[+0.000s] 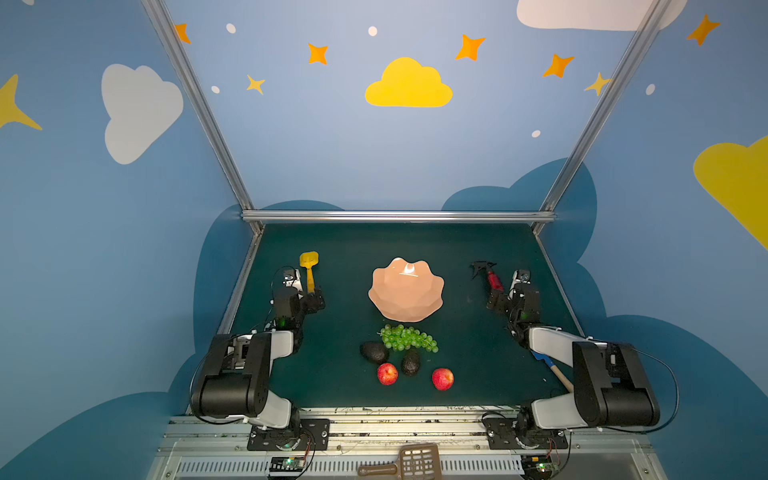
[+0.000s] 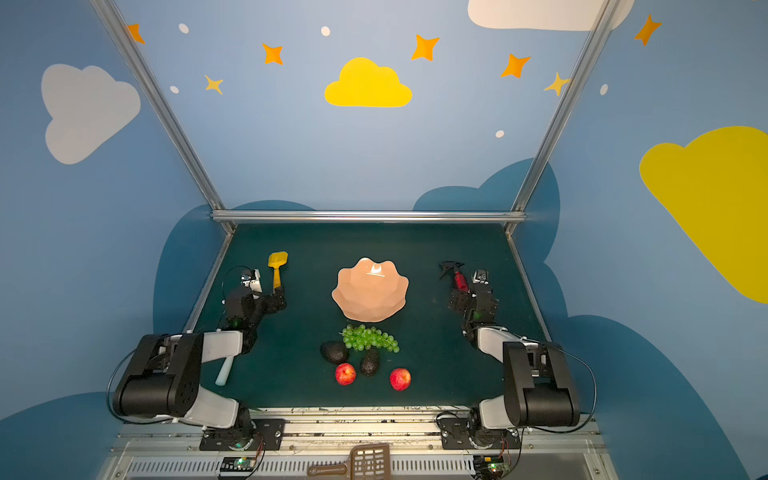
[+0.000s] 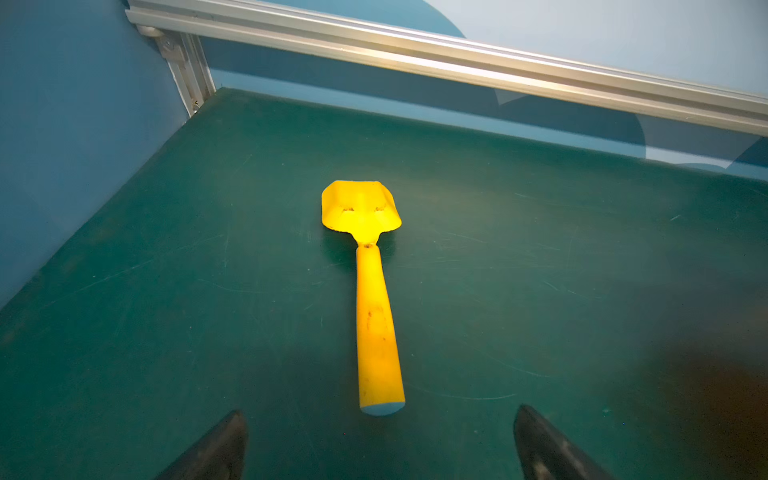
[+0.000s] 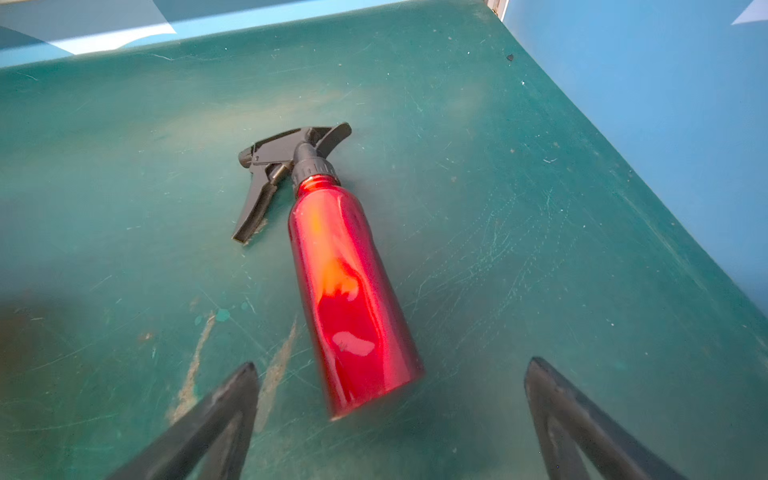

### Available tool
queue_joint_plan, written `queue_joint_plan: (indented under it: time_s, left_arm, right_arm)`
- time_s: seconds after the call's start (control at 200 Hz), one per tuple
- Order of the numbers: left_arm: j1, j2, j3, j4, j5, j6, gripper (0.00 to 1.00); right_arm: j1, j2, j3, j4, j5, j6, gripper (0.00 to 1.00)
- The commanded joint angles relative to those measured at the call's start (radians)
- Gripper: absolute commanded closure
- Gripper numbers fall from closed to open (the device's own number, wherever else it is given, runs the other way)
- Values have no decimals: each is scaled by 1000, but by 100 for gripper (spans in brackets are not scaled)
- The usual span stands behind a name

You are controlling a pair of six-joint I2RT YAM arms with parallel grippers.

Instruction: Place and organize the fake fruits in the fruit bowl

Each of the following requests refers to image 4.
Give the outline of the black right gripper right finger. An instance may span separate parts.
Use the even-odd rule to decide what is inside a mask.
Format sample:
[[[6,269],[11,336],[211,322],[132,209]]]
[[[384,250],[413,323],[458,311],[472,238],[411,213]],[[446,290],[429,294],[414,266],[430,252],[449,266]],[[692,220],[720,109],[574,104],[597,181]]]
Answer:
[[[530,360],[524,387],[549,478],[588,479],[583,457],[605,479],[684,477],[545,359]]]

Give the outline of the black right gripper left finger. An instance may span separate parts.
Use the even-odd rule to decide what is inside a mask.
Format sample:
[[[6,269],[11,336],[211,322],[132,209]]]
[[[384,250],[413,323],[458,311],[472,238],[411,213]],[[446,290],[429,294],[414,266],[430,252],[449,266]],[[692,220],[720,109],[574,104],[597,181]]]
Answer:
[[[238,479],[254,432],[260,392],[246,362],[111,479]]]

